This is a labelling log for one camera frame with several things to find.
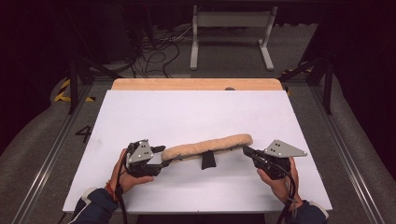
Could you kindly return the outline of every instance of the hand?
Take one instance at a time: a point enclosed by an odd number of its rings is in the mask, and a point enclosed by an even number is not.
[[[125,154],[126,149],[123,149],[120,158],[117,161],[116,165],[114,166],[113,169],[113,174],[111,175],[110,178],[110,187],[113,189],[113,192],[116,190],[116,185],[117,185],[117,176],[119,174],[119,169],[120,169],[120,163],[122,161],[123,155]],[[139,178],[133,177],[131,175],[128,175],[125,173],[125,167],[122,165],[122,170],[121,170],[121,176],[120,176],[120,185],[122,188],[122,192],[126,193],[128,192],[131,188],[133,188],[135,185],[140,185],[140,184],[146,184],[148,182],[151,182],[154,180],[154,177],[152,176],[142,176]]]
[[[295,204],[296,205],[295,207],[299,207],[303,204],[303,200],[300,198],[300,195],[298,194],[299,178],[293,157],[290,157],[290,172],[291,172],[291,177],[293,178],[294,183],[296,185],[294,200],[296,200],[297,203]],[[289,192],[286,187],[287,184],[290,186],[290,179],[288,177],[283,179],[273,180],[262,169],[257,169],[257,173],[259,174],[262,181],[271,187],[272,192],[282,203],[286,203],[288,201]]]

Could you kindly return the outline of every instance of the white paper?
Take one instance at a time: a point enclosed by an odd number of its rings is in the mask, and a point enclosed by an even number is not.
[[[300,195],[332,209],[284,91],[108,91],[64,211],[74,211],[86,189],[105,185],[120,151],[131,142],[148,139],[152,147],[175,147],[239,133],[251,134],[251,147],[256,149],[279,139],[308,152],[307,157],[295,158]],[[215,155],[215,160],[217,167],[205,170],[201,170],[201,159],[172,163],[153,182],[123,196],[127,211],[260,213],[282,209],[242,149]]]

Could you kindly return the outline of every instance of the table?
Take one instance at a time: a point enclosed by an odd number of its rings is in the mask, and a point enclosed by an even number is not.
[[[236,91],[221,91],[229,87]],[[101,188],[106,183],[120,150],[130,142],[148,138],[154,147],[172,147],[235,133],[252,134],[251,146],[255,148],[267,147],[279,137],[307,151],[307,157],[295,159],[300,194],[332,209],[289,98],[276,79],[159,78],[114,82],[103,102],[64,211],[74,210],[85,189]],[[215,158],[218,167],[203,171],[200,160],[172,163],[153,182],[136,186],[124,195],[127,211],[257,214],[281,210],[283,204],[261,182],[251,159],[242,150]]]

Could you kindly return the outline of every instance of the sleeve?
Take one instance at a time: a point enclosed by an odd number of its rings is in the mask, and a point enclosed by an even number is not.
[[[319,204],[304,201],[293,214],[288,212],[285,216],[287,224],[327,224],[329,214]]]
[[[108,223],[119,207],[105,189],[88,189],[78,200],[70,224]]]

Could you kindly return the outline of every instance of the wooden edge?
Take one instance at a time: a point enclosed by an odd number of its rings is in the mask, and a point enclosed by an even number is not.
[[[118,78],[113,91],[282,91],[276,78]]]

